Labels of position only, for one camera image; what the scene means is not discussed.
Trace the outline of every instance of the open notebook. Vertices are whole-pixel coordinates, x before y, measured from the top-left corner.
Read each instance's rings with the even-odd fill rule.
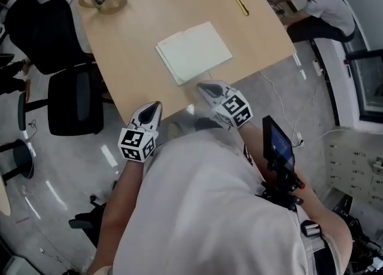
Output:
[[[156,50],[177,85],[233,57],[210,22],[167,37]]]

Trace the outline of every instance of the yellow pen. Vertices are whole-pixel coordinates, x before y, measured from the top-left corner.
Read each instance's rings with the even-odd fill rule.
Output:
[[[241,8],[243,14],[245,16],[248,16],[249,15],[249,11],[247,10],[247,8],[245,7],[245,5],[242,3],[241,0],[235,0],[237,2],[237,4],[239,5],[239,7]]]

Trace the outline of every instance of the white shirt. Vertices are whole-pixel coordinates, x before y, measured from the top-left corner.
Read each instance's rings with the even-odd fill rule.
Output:
[[[312,274],[297,216],[255,196],[262,180],[226,130],[170,141],[144,176],[113,275]]]
[[[343,0],[308,0],[303,9],[310,16],[321,18],[329,25],[339,28],[345,36],[355,30],[352,14]]]

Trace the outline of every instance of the tiled floor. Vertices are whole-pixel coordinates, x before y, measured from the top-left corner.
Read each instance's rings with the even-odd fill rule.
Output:
[[[72,3],[71,7],[79,39],[84,49],[89,50],[75,4]],[[22,57],[9,41],[4,45],[4,52],[16,53],[15,61]],[[295,149],[297,166],[317,194],[323,196],[327,191],[323,144],[317,138],[333,128],[332,108],[324,79],[316,75],[312,66],[314,54],[310,46],[302,42],[296,45],[296,49],[301,66],[298,67],[291,57],[262,72],[274,83],[281,96],[286,119],[293,125],[299,118],[296,130],[302,134],[305,146]],[[302,77],[301,69],[307,79]],[[33,69],[31,80],[31,100],[47,97],[49,76]],[[271,115],[291,136],[292,129],[282,116],[281,103],[272,84],[260,73],[237,82],[235,87],[250,102],[256,125],[261,126],[262,117]],[[18,93],[0,96],[0,144],[23,138],[17,127],[17,99]],[[35,151],[35,176],[31,180],[17,176],[9,181],[7,193],[12,215],[8,218],[0,214],[0,233],[15,253],[26,257],[44,274],[62,274],[71,267],[84,271],[95,253],[85,234],[81,230],[70,229],[68,220],[78,213],[91,211],[89,195],[107,199],[113,181],[125,164],[117,149],[123,122],[112,105],[104,105],[104,110],[103,131],[98,135],[79,137],[51,135],[46,108],[27,115],[27,122],[37,121],[38,131],[30,141]],[[180,119],[183,128],[190,131],[190,115],[185,110],[163,121],[162,141],[166,138],[166,125]],[[9,155],[0,155],[0,170],[3,172],[12,166],[8,160]]]

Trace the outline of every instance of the hand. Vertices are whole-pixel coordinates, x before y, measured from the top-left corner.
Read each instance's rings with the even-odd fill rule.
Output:
[[[197,88],[223,123],[240,128],[253,117],[250,104],[242,93],[224,81],[200,82]]]
[[[274,6],[277,3],[277,0],[267,0],[267,2],[271,5]]]
[[[133,113],[118,140],[118,147],[125,159],[143,163],[153,153],[161,115],[162,104],[158,101],[147,103]]]

